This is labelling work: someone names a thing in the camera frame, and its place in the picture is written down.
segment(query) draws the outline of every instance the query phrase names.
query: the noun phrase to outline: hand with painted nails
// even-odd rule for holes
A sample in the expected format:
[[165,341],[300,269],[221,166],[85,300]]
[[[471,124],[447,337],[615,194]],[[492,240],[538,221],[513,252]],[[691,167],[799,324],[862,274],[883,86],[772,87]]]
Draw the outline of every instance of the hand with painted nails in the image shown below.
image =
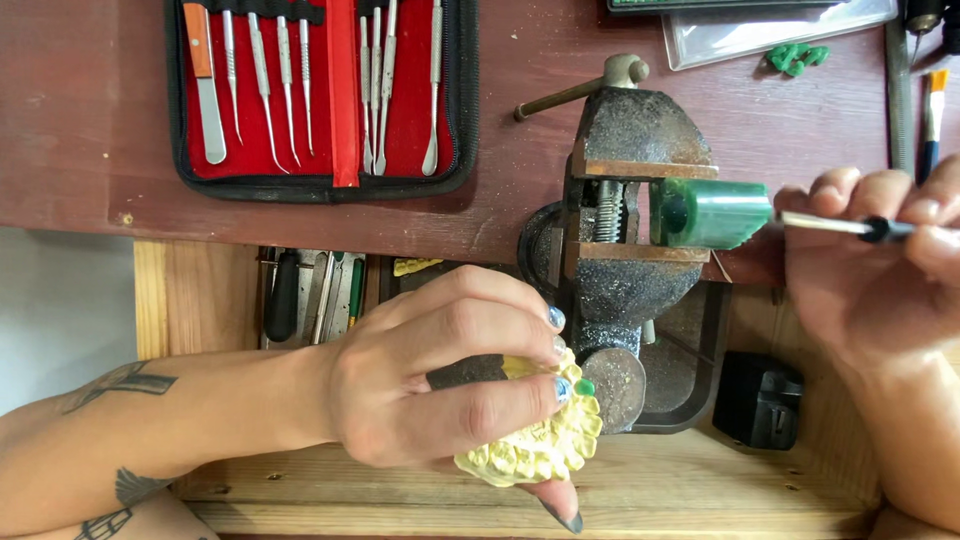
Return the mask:
[[960,158],[923,187],[897,171],[833,169],[807,193],[786,188],[777,210],[921,225],[905,245],[852,234],[786,230],[787,290],[804,327],[848,363],[937,349],[960,337]]
[[[572,395],[553,375],[477,382],[432,391],[426,373],[468,356],[524,356],[560,363],[564,315],[533,287],[463,266],[397,296],[315,362],[324,383],[327,440],[374,467],[427,465],[455,472],[452,456],[540,422]],[[569,481],[527,484],[565,527],[582,528]]]

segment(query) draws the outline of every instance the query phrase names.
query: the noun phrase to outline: wooden handle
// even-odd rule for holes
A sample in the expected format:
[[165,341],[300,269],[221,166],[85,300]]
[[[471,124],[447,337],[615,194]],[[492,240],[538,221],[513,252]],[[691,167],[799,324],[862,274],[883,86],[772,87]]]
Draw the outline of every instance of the wooden handle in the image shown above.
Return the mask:
[[193,59],[193,74],[198,78],[213,77],[213,57],[210,52],[210,13],[200,4],[183,4],[186,34]]

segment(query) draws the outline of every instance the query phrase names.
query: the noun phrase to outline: tattoo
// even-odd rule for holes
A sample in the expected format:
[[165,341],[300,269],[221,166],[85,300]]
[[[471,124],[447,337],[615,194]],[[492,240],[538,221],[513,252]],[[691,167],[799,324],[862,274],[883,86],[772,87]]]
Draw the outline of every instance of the tattoo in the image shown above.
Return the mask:
[[123,506],[134,507],[143,503],[151,495],[173,483],[175,479],[152,479],[139,477],[131,473],[126,467],[117,471],[117,481],[114,483],[117,501]]
[[176,377],[141,374],[147,362],[134,362],[120,366],[99,379],[64,396],[62,414],[70,414],[78,408],[103,396],[107,392],[140,392],[162,396],[177,381]]
[[80,525],[80,534],[73,540],[107,540],[120,531],[133,517],[129,508],[85,521]]

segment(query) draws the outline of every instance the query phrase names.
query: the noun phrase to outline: white wall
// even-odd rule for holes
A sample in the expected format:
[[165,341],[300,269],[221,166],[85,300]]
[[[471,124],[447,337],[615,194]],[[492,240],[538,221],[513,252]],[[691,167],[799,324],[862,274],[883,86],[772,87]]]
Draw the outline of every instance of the white wall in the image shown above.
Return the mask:
[[136,360],[133,241],[0,228],[0,415]]

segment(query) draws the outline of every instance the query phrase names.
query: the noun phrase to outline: yellow dental cast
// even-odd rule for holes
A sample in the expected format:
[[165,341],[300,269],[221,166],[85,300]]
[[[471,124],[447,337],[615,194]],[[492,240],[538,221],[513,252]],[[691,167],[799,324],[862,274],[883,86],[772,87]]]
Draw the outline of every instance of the yellow dental cast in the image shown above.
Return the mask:
[[553,373],[570,381],[574,395],[550,418],[455,455],[457,467],[497,487],[569,479],[570,471],[580,470],[585,459],[593,457],[603,428],[593,385],[582,379],[573,352],[567,349],[560,365],[549,369],[526,358],[504,356],[503,372],[508,379]]

